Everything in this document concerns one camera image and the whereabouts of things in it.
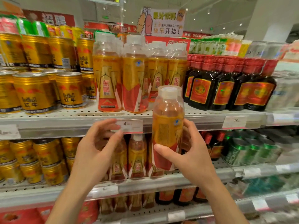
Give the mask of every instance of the price tag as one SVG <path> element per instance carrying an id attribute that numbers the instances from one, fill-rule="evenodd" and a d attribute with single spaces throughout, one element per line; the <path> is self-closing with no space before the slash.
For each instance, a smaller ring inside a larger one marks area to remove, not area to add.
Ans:
<path id="1" fill-rule="evenodd" d="M 289 164 L 285 165 L 276 165 L 276 169 L 278 173 L 288 173 L 291 170 L 291 167 Z"/>
<path id="2" fill-rule="evenodd" d="M 253 206 L 255 208 L 255 210 L 257 211 L 267 211 L 270 210 L 267 202 L 265 201 L 265 199 L 256 199 L 256 200 L 252 200 Z"/>
<path id="3" fill-rule="evenodd" d="M 118 186 L 117 184 L 107 184 L 106 186 L 102 186 L 96 189 L 93 189 L 92 198 L 101 198 L 107 196 L 118 195 Z"/>
<path id="4" fill-rule="evenodd" d="M 299 198 L 298 198 L 297 194 L 288 194 L 288 195 L 286 195 L 286 200 L 290 204 L 297 204 L 297 203 L 299 203 Z"/>
<path id="5" fill-rule="evenodd" d="M 0 125 L 0 140 L 20 139 L 17 125 Z"/>
<path id="6" fill-rule="evenodd" d="M 273 113 L 273 125 L 294 125 L 294 114 Z"/>
<path id="7" fill-rule="evenodd" d="M 245 168 L 244 175 L 247 178 L 252 178 L 252 177 L 259 177 L 262 174 L 261 174 L 261 169 L 259 168 Z"/>
<path id="8" fill-rule="evenodd" d="M 244 129 L 246 128 L 247 116 L 226 116 L 222 129 Z"/>
<path id="9" fill-rule="evenodd" d="M 142 119 L 117 120 L 116 124 L 121 126 L 124 134 L 143 133 Z"/>
<path id="10" fill-rule="evenodd" d="M 184 210 L 173 211 L 168 213 L 168 223 L 183 221 L 185 220 L 185 218 L 186 215 Z"/>

